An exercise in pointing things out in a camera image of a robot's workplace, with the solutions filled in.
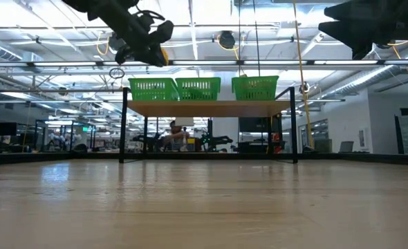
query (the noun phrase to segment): wooden table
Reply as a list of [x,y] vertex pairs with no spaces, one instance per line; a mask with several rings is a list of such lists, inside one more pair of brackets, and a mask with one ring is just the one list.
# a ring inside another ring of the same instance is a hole
[[145,117],[264,118],[290,108],[290,101],[129,101]]

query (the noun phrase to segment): green basket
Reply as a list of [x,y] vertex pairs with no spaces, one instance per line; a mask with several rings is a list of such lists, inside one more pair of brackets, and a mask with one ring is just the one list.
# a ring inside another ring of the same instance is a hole
[[221,78],[177,78],[180,100],[217,100],[221,90]]
[[232,92],[237,100],[274,100],[279,76],[235,77]]
[[171,78],[129,79],[132,100],[178,100],[178,90]]

